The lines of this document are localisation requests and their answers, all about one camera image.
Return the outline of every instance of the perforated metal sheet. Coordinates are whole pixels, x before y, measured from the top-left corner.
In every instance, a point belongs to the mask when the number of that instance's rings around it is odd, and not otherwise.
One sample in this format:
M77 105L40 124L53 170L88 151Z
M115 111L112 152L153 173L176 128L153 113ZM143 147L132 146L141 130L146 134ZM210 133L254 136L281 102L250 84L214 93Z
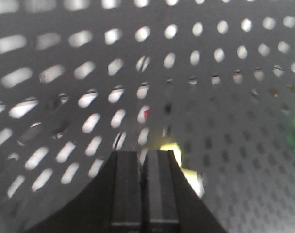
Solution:
M230 233L295 233L294 134L295 0L0 0L0 233L166 141Z

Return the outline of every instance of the light through hole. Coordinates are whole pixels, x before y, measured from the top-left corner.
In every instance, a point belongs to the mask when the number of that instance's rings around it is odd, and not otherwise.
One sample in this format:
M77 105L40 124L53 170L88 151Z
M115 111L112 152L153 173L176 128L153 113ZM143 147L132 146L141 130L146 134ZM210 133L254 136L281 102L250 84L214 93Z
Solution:
M147 96L149 90L148 83L142 83L141 86L137 90L137 98L142 100Z
M31 78L32 74L33 73L30 68L28 68L28 67L20 68L18 70L15 70L12 73L5 75L1 80L1 84L5 88L12 88L12 87L22 83L23 81Z
M86 94L82 95L82 97L78 101L78 105L81 108L87 108L91 102L97 97L98 92L95 89L90 89Z
M90 115L90 117L86 120L86 122L82 126L82 131L84 133L90 133L92 130L94 130L94 127L100 120L100 114L94 113Z
M64 175L62 176L60 182L62 184L69 184L71 183L73 176L75 175L76 171L79 169L79 163L72 163L65 171Z
M90 170L88 172L88 176L91 177L91 178L97 176L102 164L103 164L102 159L95 159L94 163L90 167Z
M116 89L113 90L108 96L108 101L110 103L117 103L122 94L124 93L124 89L122 89L121 86L117 86L115 88Z
M114 116L111 120L112 128L117 128L120 126L125 114L126 114L126 111L124 109L120 109L114 114Z
M58 163L64 163L68 159L68 157L70 156L74 148L75 148L75 144L73 142L71 141L67 142L57 154L56 161Z
M86 151L85 151L86 156L95 155L101 142L102 142L102 137L100 136L94 137L93 140L91 140L91 142L86 148Z
M91 72L93 72L96 68L94 62L85 62L79 67L77 67L74 71L74 77L76 79L84 79L86 78Z
M22 103L17 104L9 111L10 117L14 119L22 118L31 109L37 105L37 100L34 97L25 99Z
M0 132L0 146L13 134L11 129L5 128Z
M0 39L0 54L4 54L27 44L27 39L23 35L12 35Z
M149 37L149 34L150 28L148 26L141 27L136 31L135 39L138 42L143 42Z
M49 152L49 149L46 147L40 147L37 149L33 155L30 156L30 158L25 163L25 168L27 170L33 170L35 169L38 164L41 162L41 160L47 155Z
M36 192L38 189L42 188L46 182L49 180L49 178L52 175L52 169L47 168L45 169L39 177L34 181L33 185L31 186L31 190L33 192Z

